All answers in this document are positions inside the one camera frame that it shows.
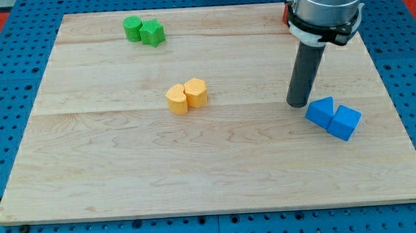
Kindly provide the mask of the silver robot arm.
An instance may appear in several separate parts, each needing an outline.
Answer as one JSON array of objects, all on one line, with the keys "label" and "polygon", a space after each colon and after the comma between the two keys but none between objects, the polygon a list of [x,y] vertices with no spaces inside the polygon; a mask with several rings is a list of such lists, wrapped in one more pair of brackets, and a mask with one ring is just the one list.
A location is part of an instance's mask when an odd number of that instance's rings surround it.
[{"label": "silver robot arm", "polygon": [[289,31],[301,43],[344,46],[356,34],[363,14],[361,0],[285,0]]}]

